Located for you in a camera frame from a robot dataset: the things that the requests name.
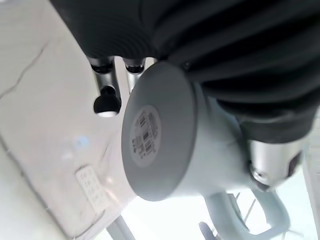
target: barcode sticker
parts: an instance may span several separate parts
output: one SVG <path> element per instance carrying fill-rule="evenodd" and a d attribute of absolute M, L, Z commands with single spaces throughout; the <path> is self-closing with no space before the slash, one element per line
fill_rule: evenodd
<path fill-rule="evenodd" d="M 161 142 L 161 121 L 151 105 L 143 107 L 135 116 L 130 132 L 131 155 L 139 167 L 146 167 L 156 158 Z"/>
<path fill-rule="evenodd" d="M 79 169 L 75 176 L 94 212 L 100 214 L 106 210 L 110 201 L 96 176 L 94 168 L 90 165 L 85 166 Z"/>

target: barcode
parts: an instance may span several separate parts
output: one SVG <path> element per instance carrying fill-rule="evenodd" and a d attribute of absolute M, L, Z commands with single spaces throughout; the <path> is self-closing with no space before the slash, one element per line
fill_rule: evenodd
<path fill-rule="evenodd" d="M 152 150 L 152 141 L 149 140 L 146 142 L 145 144 L 145 151 L 146 151 L 146 154 L 148 155 Z"/>
<path fill-rule="evenodd" d="M 140 128 L 142 128 L 146 124 L 146 117 L 145 115 L 142 115 L 140 118 Z"/>
<path fill-rule="evenodd" d="M 145 154 L 149 155 L 153 149 L 153 140 L 151 129 L 146 118 L 146 113 L 143 112 L 139 118 L 140 128 L 142 130 L 142 139 L 144 143 Z"/>

